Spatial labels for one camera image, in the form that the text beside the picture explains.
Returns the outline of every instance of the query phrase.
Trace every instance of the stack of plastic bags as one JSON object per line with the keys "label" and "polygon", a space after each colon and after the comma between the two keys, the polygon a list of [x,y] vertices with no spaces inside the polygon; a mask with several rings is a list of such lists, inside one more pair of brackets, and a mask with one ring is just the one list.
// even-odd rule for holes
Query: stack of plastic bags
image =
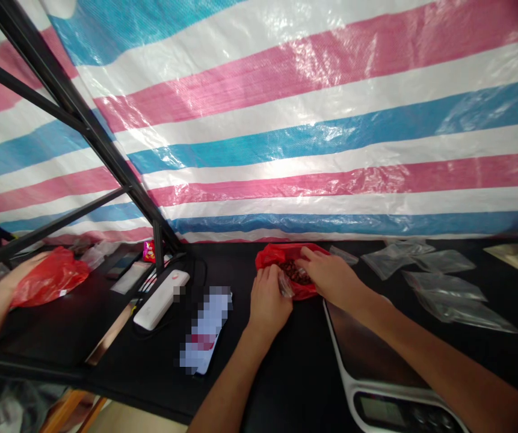
{"label": "stack of plastic bags", "polygon": [[516,327],[483,304],[487,299],[479,287],[446,275],[475,268],[458,251],[435,251],[424,241],[410,240],[389,244],[381,251],[365,254],[362,259],[382,280],[413,263],[426,271],[403,274],[421,305],[442,322],[518,333]]}

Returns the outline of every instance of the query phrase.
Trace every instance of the blue stripe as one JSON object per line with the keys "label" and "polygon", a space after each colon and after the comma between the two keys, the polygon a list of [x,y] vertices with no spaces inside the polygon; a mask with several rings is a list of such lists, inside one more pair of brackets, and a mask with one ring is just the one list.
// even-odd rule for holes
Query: blue stripe
{"label": "blue stripe", "polygon": [[[92,112],[114,140],[100,111],[94,109]],[[0,143],[0,176],[87,147],[82,135],[61,121],[54,120],[30,134]]]}
{"label": "blue stripe", "polygon": [[434,236],[518,232],[518,212],[440,213],[435,215],[253,215],[179,218],[178,233],[250,232],[279,229],[285,233],[357,233],[380,236]]}
{"label": "blue stripe", "polygon": [[518,83],[314,125],[143,150],[129,158],[143,174],[186,167],[231,167],[515,124]]}
{"label": "blue stripe", "polygon": [[[0,226],[3,229],[8,230],[10,233],[21,232],[23,230],[36,230],[39,227],[51,223],[57,218],[63,217],[69,212],[70,211],[56,213],[55,215],[38,216],[37,218],[32,218],[30,220],[9,221],[7,223],[0,224]],[[136,204],[133,202],[111,204],[109,206],[102,206],[93,210],[88,215],[83,216],[70,225],[73,226],[74,224],[82,223],[83,221],[99,223],[102,221],[132,220],[139,217],[143,217],[143,214],[138,210]]]}
{"label": "blue stripe", "polygon": [[103,66],[129,49],[166,39],[240,1],[78,0],[72,17],[48,18],[74,65]]}

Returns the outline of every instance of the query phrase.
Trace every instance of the floor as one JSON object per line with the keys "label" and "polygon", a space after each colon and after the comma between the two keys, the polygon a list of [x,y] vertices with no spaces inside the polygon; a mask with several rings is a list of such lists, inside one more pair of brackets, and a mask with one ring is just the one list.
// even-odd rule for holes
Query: floor
{"label": "floor", "polygon": [[90,428],[90,433],[184,433],[187,426],[139,409],[111,402]]}

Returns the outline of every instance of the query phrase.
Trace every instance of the person's left hand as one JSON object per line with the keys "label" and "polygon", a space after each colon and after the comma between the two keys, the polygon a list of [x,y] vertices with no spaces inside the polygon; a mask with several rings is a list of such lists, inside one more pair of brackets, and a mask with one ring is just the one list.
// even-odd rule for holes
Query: person's left hand
{"label": "person's left hand", "polygon": [[283,297],[279,291],[280,272],[277,265],[259,269],[251,291],[251,316],[247,329],[269,345],[293,311],[293,301]]}
{"label": "person's left hand", "polygon": [[18,284],[26,277],[36,266],[38,266],[45,258],[50,256],[51,251],[37,254],[36,256],[26,260],[15,267],[8,275],[0,280],[0,290],[14,292]]}

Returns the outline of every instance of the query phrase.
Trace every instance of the hand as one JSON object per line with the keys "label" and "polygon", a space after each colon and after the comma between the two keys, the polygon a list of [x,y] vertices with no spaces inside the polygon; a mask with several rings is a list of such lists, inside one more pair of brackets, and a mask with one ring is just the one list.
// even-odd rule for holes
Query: hand
{"label": "hand", "polygon": [[247,329],[269,346],[293,311],[293,301],[279,292],[277,265],[259,269],[251,291],[251,316]]}
{"label": "hand", "polygon": [[305,269],[317,291],[327,301],[356,316],[380,296],[365,286],[357,274],[338,256],[327,256],[320,251],[301,249],[308,260],[297,259],[295,264]]}
{"label": "hand", "polygon": [[45,258],[51,254],[51,251],[37,254],[31,259],[26,260],[17,267],[15,267],[8,275],[0,280],[0,290],[11,291],[18,287],[18,284],[24,277],[26,277],[36,266],[38,266]]}

